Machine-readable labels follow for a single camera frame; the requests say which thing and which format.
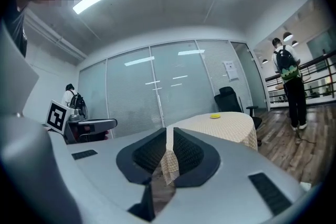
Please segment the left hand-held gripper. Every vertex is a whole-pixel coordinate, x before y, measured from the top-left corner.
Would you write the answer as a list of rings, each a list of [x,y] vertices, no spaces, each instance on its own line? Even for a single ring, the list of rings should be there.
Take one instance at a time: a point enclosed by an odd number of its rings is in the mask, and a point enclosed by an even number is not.
[[[81,110],[71,109],[51,100],[45,124],[49,131],[62,135],[66,144],[88,142],[86,135],[107,136],[118,125],[116,119],[84,120]],[[80,134],[79,123],[84,121],[84,134]]]

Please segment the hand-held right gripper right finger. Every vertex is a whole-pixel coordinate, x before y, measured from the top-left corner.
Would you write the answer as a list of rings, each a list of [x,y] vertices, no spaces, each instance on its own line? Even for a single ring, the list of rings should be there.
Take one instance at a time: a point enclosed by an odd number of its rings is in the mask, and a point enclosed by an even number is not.
[[[157,223],[293,223],[310,193],[249,147],[187,129],[174,144],[203,149],[200,164],[175,180],[176,192]]]

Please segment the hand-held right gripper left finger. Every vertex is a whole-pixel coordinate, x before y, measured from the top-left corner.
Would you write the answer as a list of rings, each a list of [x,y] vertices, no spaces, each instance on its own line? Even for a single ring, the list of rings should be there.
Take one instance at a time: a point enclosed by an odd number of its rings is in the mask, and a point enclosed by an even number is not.
[[[66,192],[56,192],[56,223],[168,222],[165,211],[153,211],[149,171],[165,153],[165,128],[69,145],[61,134],[48,135]]]

